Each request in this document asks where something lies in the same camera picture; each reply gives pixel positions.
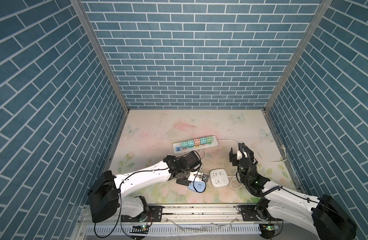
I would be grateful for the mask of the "teal plug adapter top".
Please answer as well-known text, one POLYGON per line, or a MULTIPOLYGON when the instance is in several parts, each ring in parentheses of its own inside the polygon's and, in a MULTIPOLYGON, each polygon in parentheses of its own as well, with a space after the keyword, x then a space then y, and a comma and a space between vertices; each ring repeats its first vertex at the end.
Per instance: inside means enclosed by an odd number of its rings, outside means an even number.
POLYGON ((181 148, 182 149, 188 148, 188 142, 181 142, 181 148))

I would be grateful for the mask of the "pink plug adapter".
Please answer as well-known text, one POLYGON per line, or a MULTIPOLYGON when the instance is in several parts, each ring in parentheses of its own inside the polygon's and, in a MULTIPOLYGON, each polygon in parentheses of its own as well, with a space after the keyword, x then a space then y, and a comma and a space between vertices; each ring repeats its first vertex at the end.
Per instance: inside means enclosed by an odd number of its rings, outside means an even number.
POLYGON ((194 146, 198 146, 201 144, 201 139, 194 139, 194 146))

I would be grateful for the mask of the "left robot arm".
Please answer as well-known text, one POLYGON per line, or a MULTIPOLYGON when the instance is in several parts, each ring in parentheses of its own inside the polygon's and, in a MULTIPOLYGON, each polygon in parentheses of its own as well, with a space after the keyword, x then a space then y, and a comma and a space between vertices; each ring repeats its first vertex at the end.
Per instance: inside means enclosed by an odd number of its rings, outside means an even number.
POLYGON ((118 209, 124 210, 123 214, 131 218, 144 217, 149 210, 145 198, 133 199, 129 195, 157 183, 174 180, 178 185, 202 193, 209 176, 201 173, 201 167, 200 155, 191 151, 179 157, 168 155, 157 164, 132 173, 102 173, 88 190, 93 223, 109 219, 118 209))

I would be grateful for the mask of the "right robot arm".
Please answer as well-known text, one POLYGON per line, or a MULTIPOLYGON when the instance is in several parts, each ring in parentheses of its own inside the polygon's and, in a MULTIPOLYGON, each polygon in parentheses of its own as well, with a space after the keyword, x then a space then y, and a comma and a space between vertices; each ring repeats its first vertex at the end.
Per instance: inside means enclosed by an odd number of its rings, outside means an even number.
POLYGON ((229 158, 237 167, 237 180, 252 196, 260 198, 255 207, 260 220, 285 220, 321 240, 355 239, 357 224, 333 197, 305 195, 262 176, 254 152, 244 143, 238 144, 236 153, 230 151, 229 158))

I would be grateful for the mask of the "green plug adapter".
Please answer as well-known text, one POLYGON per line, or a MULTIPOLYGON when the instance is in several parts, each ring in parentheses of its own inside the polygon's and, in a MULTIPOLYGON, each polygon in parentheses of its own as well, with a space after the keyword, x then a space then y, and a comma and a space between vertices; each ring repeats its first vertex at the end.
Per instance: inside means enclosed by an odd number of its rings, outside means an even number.
POLYGON ((214 141, 213 136, 206 137, 206 139, 207 139, 207 144, 211 144, 214 141))

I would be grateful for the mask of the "teal plug adapter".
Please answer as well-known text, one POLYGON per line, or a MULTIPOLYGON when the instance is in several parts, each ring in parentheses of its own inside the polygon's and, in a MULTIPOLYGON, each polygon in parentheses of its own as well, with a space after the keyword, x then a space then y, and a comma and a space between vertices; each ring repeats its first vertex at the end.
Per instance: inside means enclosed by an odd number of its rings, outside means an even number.
POLYGON ((181 148, 182 149, 188 148, 188 142, 181 142, 181 148))
POLYGON ((207 138, 200 138, 200 144, 205 145, 207 143, 207 138))
POLYGON ((192 148, 192 147, 194 147, 194 146, 195 146, 195 142, 194 142, 194 140, 189 140, 189 141, 187 141, 187 144, 188 144, 188 148, 192 148))

